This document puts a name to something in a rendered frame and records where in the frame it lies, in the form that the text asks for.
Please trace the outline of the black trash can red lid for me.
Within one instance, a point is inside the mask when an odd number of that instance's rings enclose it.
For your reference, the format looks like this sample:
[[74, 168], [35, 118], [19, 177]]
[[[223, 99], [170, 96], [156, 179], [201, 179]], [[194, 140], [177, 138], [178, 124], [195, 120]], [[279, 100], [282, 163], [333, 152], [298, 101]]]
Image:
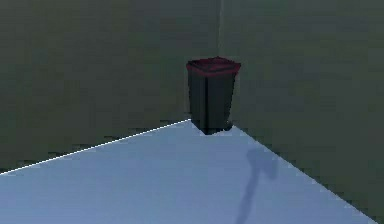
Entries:
[[186, 63], [191, 122], [205, 135], [229, 131], [234, 84], [241, 64], [223, 57]]

